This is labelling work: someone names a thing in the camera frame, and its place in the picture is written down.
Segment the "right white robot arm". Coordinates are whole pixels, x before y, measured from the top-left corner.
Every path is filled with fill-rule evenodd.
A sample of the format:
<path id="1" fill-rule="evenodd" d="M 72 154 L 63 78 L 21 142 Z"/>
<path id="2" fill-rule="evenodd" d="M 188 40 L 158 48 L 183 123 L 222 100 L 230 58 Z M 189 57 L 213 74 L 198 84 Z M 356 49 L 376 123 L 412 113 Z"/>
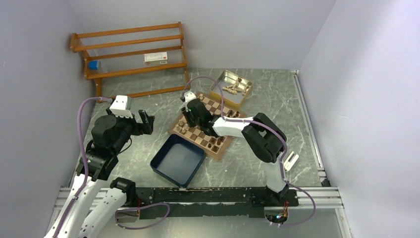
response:
<path id="1" fill-rule="evenodd" d="M 181 112 L 190 127 L 198 126 L 204 134 L 215 138 L 244 138 L 255 156 L 265 164 L 267 199 L 280 205 L 286 199 L 289 184 L 285 180 L 283 157 L 287 152 L 285 134 L 263 113 L 250 118 L 228 118 L 212 115 L 203 102 L 181 97 Z"/>

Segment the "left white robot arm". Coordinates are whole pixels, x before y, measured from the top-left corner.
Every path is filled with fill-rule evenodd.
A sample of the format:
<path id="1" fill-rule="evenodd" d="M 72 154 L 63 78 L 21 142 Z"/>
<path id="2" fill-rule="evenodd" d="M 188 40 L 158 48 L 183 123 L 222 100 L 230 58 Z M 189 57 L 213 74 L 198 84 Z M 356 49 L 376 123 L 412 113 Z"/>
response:
<path id="1" fill-rule="evenodd" d="M 141 122 L 126 111 L 119 117 L 107 109 L 107 114 L 95 121 L 92 140 L 85 156 L 80 159 L 71 192 L 56 221 L 47 232 L 48 238 L 95 238 L 118 208 L 135 205 L 135 182 L 116 178 L 102 201 L 92 208 L 94 199 L 118 163 L 118 154 L 131 136 L 151 135 L 155 116 L 139 110 Z"/>

